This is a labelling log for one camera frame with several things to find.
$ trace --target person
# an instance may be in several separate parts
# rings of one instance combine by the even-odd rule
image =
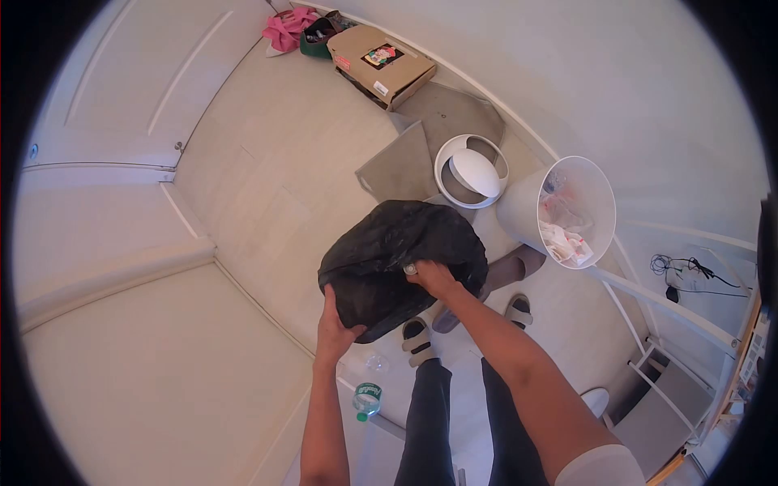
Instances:
[[[552,359],[522,330],[530,316],[526,299],[517,299],[513,305],[517,320],[508,320],[465,290],[445,265],[422,260],[415,266],[418,273],[408,275],[408,281],[443,301],[484,356],[494,449],[490,486],[645,484],[631,452],[596,419]],[[349,484],[335,366],[366,328],[343,327],[330,285],[324,288],[324,297],[300,457],[301,486]],[[454,485],[448,443],[451,373],[436,357],[422,321],[404,324],[403,338],[403,349],[412,353],[411,364],[418,369],[394,484]]]

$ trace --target tile floor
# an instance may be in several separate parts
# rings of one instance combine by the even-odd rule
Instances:
[[[397,133],[382,110],[335,73],[331,61],[299,52],[266,58],[266,42],[245,57],[206,110],[174,183],[216,241],[224,267],[315,350],[324,301],[316,279],[321,258],[376,204],[354,170]],[[502,149],[511,179],[540,166],[514,134],[506,133]],[[479,212],[474,227],[489,260],[517,245],[497,225],[494,208]],[[637,348],[600,282],[548,261],[528,280],[494,292],[487,305],[502,311],[519,290],[529,296],[534,314],[528,333],[579,393],[605,386],[616,401],[637,383],[625,366]],[[635,320],[646,335],[639,314]],[[472,484],[485,484],[492,448],[481,354],[462,326],[433,339],[454,374],[454,462],[465,467]],[[344,376],[355,381],[366,375],[371,355],[389,361],[379,377],[385,390],[381,413],[404,426],[414,371],[400,342],[397,329],[373,344],[353,346],[343,361]]]

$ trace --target hand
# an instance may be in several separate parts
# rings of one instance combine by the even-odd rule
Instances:
[[[314,364],[334,368],[354,340],[366,330],[367,326],[362,324],[351,329],[343,327],[338,309],[335,308],[335,290],[332,289],[331,284],[326,284],[324,286],[324,310],[319,319],[319,337]]]
[[[416,274],[406,275],[412,284],[421,285],[438,300],[445,300],[460,284],[451,275],[448,267],[431,260],[419,260],[414,263]]]

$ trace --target sandal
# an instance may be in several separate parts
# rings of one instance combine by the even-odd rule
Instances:
[[[412,367],[421,365],[428,359],[438,355],[429,341],[429,328],[424,320],[413,317],[402,325],[402,350],[410,351],[412,356],[408,364]]]
[[[524,294],[516,294],[510,298],[508,307],[505,309],[504,316],[521,329],[525,329],[532,324],[532,315],[530,314],[530,299]]]
[[[545,255],[529,245],[521,245],[506,256],[489,265],[486,283],[478,300],[486,301],[492,290],[522,281],[545,263]],[[459,325],[459,319],[449,309],[444,309],[433,321],[433,329],[441,334],[449,333]]]

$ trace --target forearm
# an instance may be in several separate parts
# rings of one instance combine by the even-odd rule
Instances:
[[[589,411],[550,356],[518,326],[457,284],[444,302],[510,389],[549,483],[580,454],[619,441]]]
[[[459,318],[478,345],[486,361],[508,383],[520,385],[526,381],[538,363],[553,361],[518,326],[480,303],[457,283],[443,297],[443,303]]]
[[[349,460],[335,384],[335,364],[314,363],[314,381],[300,452],[300,484],[349,484]]]

